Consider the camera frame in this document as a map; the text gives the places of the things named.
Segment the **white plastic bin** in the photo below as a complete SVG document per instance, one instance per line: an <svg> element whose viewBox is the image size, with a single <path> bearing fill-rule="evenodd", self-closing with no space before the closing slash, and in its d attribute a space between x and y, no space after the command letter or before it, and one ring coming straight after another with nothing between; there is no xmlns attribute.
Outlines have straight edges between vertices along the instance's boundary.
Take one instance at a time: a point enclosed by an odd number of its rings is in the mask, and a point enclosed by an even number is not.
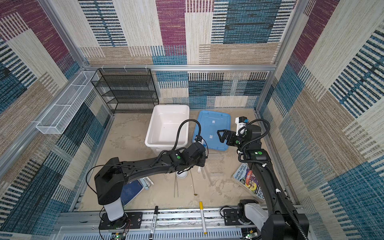
<svg viewBox="0 0 384 240"><path fill-rule="evenodd" d="M171 150L181 123L190 116L187 105L157 105L154 107L145 144L157 156L161 151Z"/></svg>

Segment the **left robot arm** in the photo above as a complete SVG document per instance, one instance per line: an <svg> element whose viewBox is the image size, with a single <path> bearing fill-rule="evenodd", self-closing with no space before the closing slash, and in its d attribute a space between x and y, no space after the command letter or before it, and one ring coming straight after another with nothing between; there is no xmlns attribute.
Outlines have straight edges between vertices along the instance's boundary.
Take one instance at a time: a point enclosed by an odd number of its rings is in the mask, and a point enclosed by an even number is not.
<svg viewBox="0 0 384 240"><path fill-rule="evenodd" d="M163 151L156 158L121 162L110 159L95 175L99 205L106 211L108 220L114 222L125 217L121 194L124 185L157 174L181 174L194 166L204 167L206 148L199 142L187 148Z"/></svg>

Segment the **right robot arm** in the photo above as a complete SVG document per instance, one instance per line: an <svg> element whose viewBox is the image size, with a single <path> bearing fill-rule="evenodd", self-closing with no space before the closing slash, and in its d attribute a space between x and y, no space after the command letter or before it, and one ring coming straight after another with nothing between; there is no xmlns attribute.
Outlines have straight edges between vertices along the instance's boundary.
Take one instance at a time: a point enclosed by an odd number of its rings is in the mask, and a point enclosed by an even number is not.
<svg viewBox="0 0 384 240"><path fill-rule="evenodd" d="M266 130L249 122L238 132L218 130L222 143L236 147L238 160L247 164L255 175L263 192L268 216L262 217L256 205L242 202L238 211L240 218L252 222L260 230L262 240L306 240L308 239L309 220L305 214L299 214L284 193L273 169L272 160L261 147L261 139L270 131L270 124L265 121Z"/></svg>

